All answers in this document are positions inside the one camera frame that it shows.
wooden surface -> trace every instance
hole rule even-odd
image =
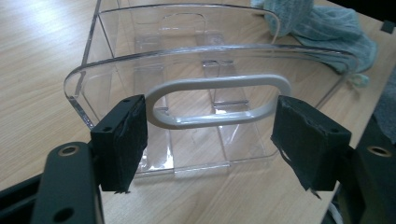
[[[65,76],[80,65],[95,2],[3,0],[0,3],[0,189],[42,172],[47,154],[89,130],[64,97]],[[378,44],[369,87],[344,85],[321,111],[359,142],[396,58],[396,35],[360,16]],[[103,193],[107,223],[319,223],[322,200],[305,192],[276,157],[229,169],[140,178],[127,195]]]

wooden table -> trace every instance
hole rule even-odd
[[[331,3],[318,1],[322,5]],[[80,65],[95,2],[4,0],[0,4],[0,189],[42,172],[47,154],[70,141],[88,142],[89,130],[64,98],[65,76]],[[395,34],[360,15],[378,44],[365,89],[344,85],[321,111],[359,142],[395,65]],[[130,194],[103,193],[107,223],[319,223],[322,200],[305,192],[280,157],[221,170],[134,181]]]

transparent acrylic box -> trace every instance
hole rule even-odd
[[[65,95],[89,128],[120,100],[148,96],[180,80],[214,83],[276,76],[288,81],[293,97],[311,105],[323,104],[354,72],[356,58],[332,49],[271,45],[276,37],[270,35],[265,13],[271,12],[208,4],[97,11],[82,66],[66,78]],[[156,16],[143,20],[148,14]],[[332,66],[343,73],[336,74]],[[192,83],[184,91],[164,95],[148,111],[172,119],[217,119],[248,115],[279,95],[279,89],[270,84],[201,90],[195,86]],[[274,109],[255,122],[220,122],[186,130],[168,130],[148,122],[148,147],[137,175],[272,157],[277,153],[270,140]]]

plastic handle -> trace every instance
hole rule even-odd
[[[209,90],[260,85],[275,86],[282,95],[290,95],[291,93],[288,80],[278,75],[180,79],[163,83],[152,89],[146,95],[147,118],[149,122],[158,127],[176,130],[248,123],[263,119],[276,111],[276,98],[272,99],[271,102],[266,105],[248,111],[198,117],[169,116],[154,108],[155,103],[160,98],[174,91]]]

blue cloth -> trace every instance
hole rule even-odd
[[[359,61],[356,72],[370,68],[376,57],[377,46],[360,28],[357,13],[342,7],[313,6],[313,0],[252,0],[255,6],[273,11],[280,19],[279,35],[293,35],[300,43],[310,47],[345,50]],[[276,20],[265,17],[271,33]],[[332,64],[338,72],[343,67]]]

